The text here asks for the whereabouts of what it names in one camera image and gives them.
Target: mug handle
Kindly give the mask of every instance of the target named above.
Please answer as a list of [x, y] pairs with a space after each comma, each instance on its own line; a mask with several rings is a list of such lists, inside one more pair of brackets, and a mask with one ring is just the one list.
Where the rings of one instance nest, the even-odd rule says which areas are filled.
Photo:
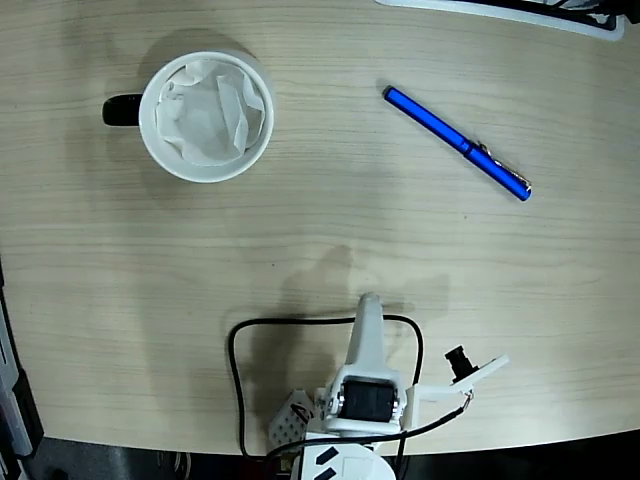
[[102, 105], [102, 121], [112, 127], [137, 126], [140, 100], [139, 93], [111, 97]]

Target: white tissue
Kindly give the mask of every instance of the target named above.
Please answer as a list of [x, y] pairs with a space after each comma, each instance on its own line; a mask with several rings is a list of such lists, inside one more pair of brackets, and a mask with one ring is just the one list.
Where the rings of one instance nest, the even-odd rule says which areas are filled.
[[240, 158], [262, 131], [265, 106], [246, 72], [217, 60], [197, 60], [164, 85], [156, 106], [158, 133], [194, 165]]

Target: wood grain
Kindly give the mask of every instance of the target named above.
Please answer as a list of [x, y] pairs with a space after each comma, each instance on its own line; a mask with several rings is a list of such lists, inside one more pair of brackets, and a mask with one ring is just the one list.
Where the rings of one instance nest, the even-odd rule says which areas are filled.
[[[110, 95], [220, 47], [277, 89], [245, 174], [183, 182], [102, 125]], [[422, 325], [424, 382], [450, 380], [458, 344], [512, 358], [410, 452], [640, 428], [640, 29], [608, 43], [369, 0], [9, 0], [0, 58], [0, 254], [47, 435], [237, 453], [231, 326], [351, 312], [367, 291]], [[386, 105], [388, 83], [492, 146], [531, 200]], [[348, 332], [240, 336], [252, 451]], [[389, 327], [388, 349], [409, 380], [410, 332]]]

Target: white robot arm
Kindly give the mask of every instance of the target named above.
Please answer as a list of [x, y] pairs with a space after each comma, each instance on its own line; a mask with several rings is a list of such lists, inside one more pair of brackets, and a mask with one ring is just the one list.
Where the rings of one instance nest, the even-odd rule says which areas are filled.
[[[475, 383], [509, 362], [502, 355], [483, 367], [474, 367], [458, 347], [445, 355], [456, 375], [451, 385], [416, 384], [406, 389], [400, 373], [386, 364], [383, 320], [380, 299], [374, 294], [364, 295], [345, 365], [327, 388], [316, 390], [315, 412], [304, 433], [305, 440], [321, 438], [329, 442], [302, 449], [294, 462], [292, 480], [395, 480], [389, 464], [375, 453], [378, 444], [374, 441], [368, 445], [331, 444], [330, 439], [375, 438], [414, 430], [419, 427], [423, 400], [437, 402], [453, 394], [470, 398]], [[271, 428], [278, 426], [272, 423]]]

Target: dark floor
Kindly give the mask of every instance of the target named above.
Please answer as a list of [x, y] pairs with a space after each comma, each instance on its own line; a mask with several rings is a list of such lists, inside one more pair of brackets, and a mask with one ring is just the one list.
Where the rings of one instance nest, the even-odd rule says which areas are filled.
[[[528, 448], [419, 455], [410, 457], [405, 480], [556, 480], [587, 476], [637, 479], [639, 448], [640, 431], [634, 431]], [[27, 466], [33, 480], [50, 480], [56, 469], [65, 471], [69, 480], [182, 479], [174, 474], [175, 459], [175, 454], [169, 452], [45, 438]], [[262, 477], [259, 466], [241, 457], [192, 455], [191, 459], [193, 480]]]

